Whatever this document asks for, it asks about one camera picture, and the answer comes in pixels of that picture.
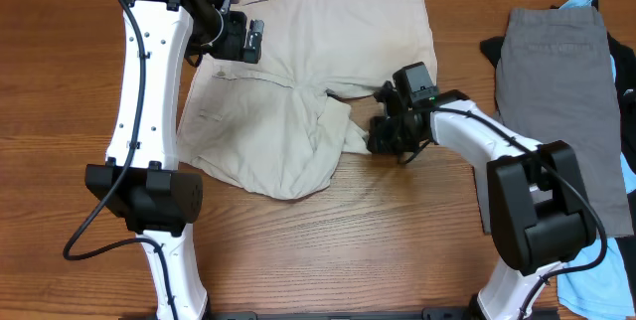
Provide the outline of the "beige shorts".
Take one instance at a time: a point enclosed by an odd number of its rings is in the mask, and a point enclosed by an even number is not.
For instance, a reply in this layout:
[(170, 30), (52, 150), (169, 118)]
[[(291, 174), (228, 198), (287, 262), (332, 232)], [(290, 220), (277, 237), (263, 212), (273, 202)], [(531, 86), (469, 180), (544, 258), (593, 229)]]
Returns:
[(177, 132), (180, 160), (249, 192), (299, 199), (327, 188), (367, 132), (350, 100), (402, 67), (437, 71), (425, 0), (240, 0), (264, 24), (258, 63), (206, 57)]

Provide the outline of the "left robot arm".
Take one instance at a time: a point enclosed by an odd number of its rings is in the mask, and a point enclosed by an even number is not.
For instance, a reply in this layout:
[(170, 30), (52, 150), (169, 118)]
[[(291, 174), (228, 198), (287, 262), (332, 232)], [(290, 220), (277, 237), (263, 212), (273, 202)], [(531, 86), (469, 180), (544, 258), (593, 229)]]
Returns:
[(203, 203), (199, 175), (179, 169), (177, 107), (183, 65), (204, 57), (255, 64), (264, 25), (239, 0), (117, 0), (125, 56), (115, 128), (101, 164), (84, 182), (101, 209), (121, 218), (142, 246), (159, 319), (209, 319), (194, 224)]

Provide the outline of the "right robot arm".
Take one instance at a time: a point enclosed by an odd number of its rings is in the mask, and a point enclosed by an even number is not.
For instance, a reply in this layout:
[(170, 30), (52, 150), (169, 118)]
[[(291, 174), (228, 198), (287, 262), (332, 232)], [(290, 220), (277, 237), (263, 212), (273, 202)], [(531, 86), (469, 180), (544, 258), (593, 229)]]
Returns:
[(484, 184), (490, 235), (499, 254), (488, 283), (464, 307), (431, 307), (424, 319), (556, 319), (534, 303), (551, 278), (596, 240), (607, 241), (589, 204), (573, 149), (522, 136), (454, 89), (442, 92), (424, 63), (394, 73), (374, 93), (384, 113), (370, 121), (373, 154), (414, 159), (428, 144), (462, 156)]

